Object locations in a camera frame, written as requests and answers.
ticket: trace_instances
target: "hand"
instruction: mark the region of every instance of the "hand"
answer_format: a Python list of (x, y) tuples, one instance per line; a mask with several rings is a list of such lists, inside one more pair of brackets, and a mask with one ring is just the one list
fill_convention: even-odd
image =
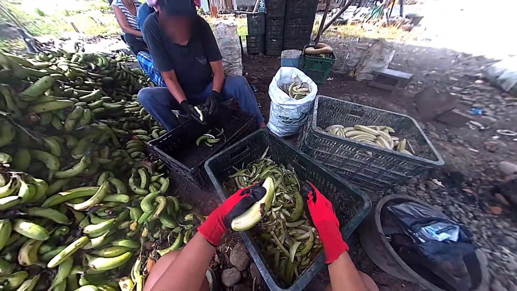
[(208, 108), (208, 115), (216, 115), (217, 109), (219, 108), (219, 100), (221, 100), (222, 94), (212, 90), (212, 93), (205, 101), (205, 107)]
[(348, 245), (339, 231), (338, 218), (330, 201), (311, 182), (302, 182), (300, 193), (309, 198), (307, 206), (325, 250), (325, 263), (329, 264), (348, 251)]
[(242, 188), (228, 197), (197, 230), (212, 245), (218, 246), (224, 231), (230, 228), (232, 220), (266, 195), (266, 189), (262, 187), (264, 181), (261, 180), (249, 188)]
[(181, 108), (183, 109), (183, 111), (188, 114), (189, 118), (191, 119), (194, 119), (196, 120), (197, 122), (201, 123), (201, 124), (206, 124), (206, 121), (205, 119), (203, 118), (203, 120), (201, 120), (201, 116), (203, 115), (202, 113), (199, 113), (197, 112), (195, 109), (194, 109), (194, 106), (190, 105), (188, 101), (186, 100), (183, 100), (181, 103)]

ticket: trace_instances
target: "concrete block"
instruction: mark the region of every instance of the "concrete block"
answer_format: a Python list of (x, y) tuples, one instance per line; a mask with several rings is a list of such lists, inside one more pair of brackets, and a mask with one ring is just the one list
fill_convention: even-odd
[(429, 86), (415, 94), (415, 105), (422, 121), (429, 122), (454, 109), (459, 99), (457, 95), (440, 93), (434, 86)]
[(461, 112), (458, 109), (452, 109), (447, 112), (444, 112), (438, 115), (435, 120), (441, 123), (448, 124), (454, 127), (462, 127), (465, 123), (469, 122), (472, 118), (466, 114)]

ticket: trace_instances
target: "black plastic crate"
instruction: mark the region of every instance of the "black plastic crate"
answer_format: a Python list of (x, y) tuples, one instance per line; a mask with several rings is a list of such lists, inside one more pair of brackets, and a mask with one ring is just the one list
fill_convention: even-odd
[(313, 22), (303, 18), (285, 19), (283, 50), (302, 50), (311, 41)]
[[(319, 129), (334, 124), (390, 126), (395, 136), (410, 142), (416, 154), (381, 149)], [(323, 95), (316, 96), (313, 113), (298, 139), (298, 148), (367, 192), (385, 191), (444, 164), (413, 118)]]
[(266, 17), (266, 37), (279, 38), (284, 35), (283, 17)]
[(247, 35), (246, 49), (249, 54), (263, 53), (266, 50), (265, 35)]
[(282, 53), (282, 38), (266, 38), (266, 54), (280, 55)]
[(248, 13), (248, 34), (262, 35), (266, 33), (266, 13)]
[(284, 17), (285, 0), (266, 0), (266, 14), (272, 17)]
[(303, 18), (312, 25), (316, 16), (317, 6), (318, 0), (287, 0), (285, 18)]
[[(209, 183), (203, 169), (206, 160), (256, 130), (255, 120), (254, 115), (239, 109), (220, 106), (216, 117), (207, 116), (207, 125), (188, 121), (148, 142), (147, 148), (157, 155), (169, 170), (197, 187), (204, 188)], [(205, 145), (204, 142), (199, 146), (195, 144), (197, 138), (209, 130), (214, 136), (217, 135), (218, 131), (215, 128), (224, 129), (226, 142), (214, 143), (212, 147)]]
[[(268, 155), (276, 163), (293, 166), (300, 180), (314, 183), (332, 202), (341, 226), (341, 234), (346, 239), (370, 211), (371, 202), (368, 196), (266, 129), (255, 131), (206, 162), (205, 169), (221, 199), (225, 200), (232, 194), (225, 191), (223, 183), (235, 172), (234, 167), (241, 168), (260, 158), (267, 147), (269, 147)], [(252, 240), (251, 233), (245, 231), (241, 234), (246, 248), (272, 291), (301, 291), (325, 266), (325, 254), (322, 249), (316, 261), (291, 286), (281, 287), (272, 275), (272, 270), (267, 266), (260, 248)]]

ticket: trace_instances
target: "blue jeans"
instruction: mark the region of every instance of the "blue jeans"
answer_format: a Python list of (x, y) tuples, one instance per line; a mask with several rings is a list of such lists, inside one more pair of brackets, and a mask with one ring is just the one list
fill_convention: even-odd
[[(195, 95), (187, 95), (189, 104), (203, 104), (212, 93), (212, 83), (204, 91)], [(247, 113), (256, 116), (257, 124), (264, 122), (255, 94), (243, 76), (229, 76), (224, 78), (222, 90), (223, 100), (230, 98), (239, 102), (240, 108)], [(148, 87), (140, 89), (138, 101), (158, 122), (167, 130), (172, 130), (179, 125), (179, 121), (171, 110), (181, 110), (178, 101), (172, 96), (167, 87)]]

